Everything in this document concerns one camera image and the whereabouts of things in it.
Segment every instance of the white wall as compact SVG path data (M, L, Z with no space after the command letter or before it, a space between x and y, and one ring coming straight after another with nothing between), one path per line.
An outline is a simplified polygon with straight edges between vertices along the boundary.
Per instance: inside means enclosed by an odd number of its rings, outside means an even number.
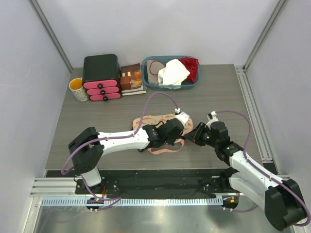
M121 65L151 55L243 65L277 0L38 0L73 67L115 53Z
M289 1L249 69L278 168L311 208L311 2Z
M28 1L1 1L0 32L0 232L20 233L69 72Z

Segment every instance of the white mug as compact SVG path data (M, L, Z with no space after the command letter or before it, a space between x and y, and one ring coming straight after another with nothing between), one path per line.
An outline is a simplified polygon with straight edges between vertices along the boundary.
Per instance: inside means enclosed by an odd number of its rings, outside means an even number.
M84 87L82 86L82 78L71 80L69 83L69 89L78 101L84 102L89 99Z

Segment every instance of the red cloth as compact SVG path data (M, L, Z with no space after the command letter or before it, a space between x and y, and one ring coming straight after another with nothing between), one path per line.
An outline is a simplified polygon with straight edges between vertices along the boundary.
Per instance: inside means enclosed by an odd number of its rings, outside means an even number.
M186 69L190 72L190 75L185 79L185 81L190 81L195 83L196 74L198 72L199 60L190 57L183 57L179 59L182 64L186 67Z

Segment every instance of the book cover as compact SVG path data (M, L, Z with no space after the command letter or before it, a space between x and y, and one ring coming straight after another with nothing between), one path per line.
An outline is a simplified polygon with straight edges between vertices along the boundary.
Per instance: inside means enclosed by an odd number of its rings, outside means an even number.
M120 70L121 70L120 83L121 89L123 91L140 88L142 86L142 78L139 63L121 67Z

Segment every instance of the pink drawer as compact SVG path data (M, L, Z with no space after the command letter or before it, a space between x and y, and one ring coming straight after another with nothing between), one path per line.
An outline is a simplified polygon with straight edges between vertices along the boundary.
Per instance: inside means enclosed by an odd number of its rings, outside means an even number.
M118 92L120 89L117 86L111 86L111 87L104 87L103 89L89 89L87 90L87 93L90 96L93 95L102 95L104 96L105 94L109 94L109 93L115 93Z
M95 96L90 96L89 98L92 101L107 101L107 100L113 100L113 99L118 99L121 97L120 93L110 93L110 94L106 94L104 96L102 95L95 95Z
M101 80L95 82L87 82L83 84L83 87L86 89L103 89L104 87L116 86L118 82L114 79L110 80Z

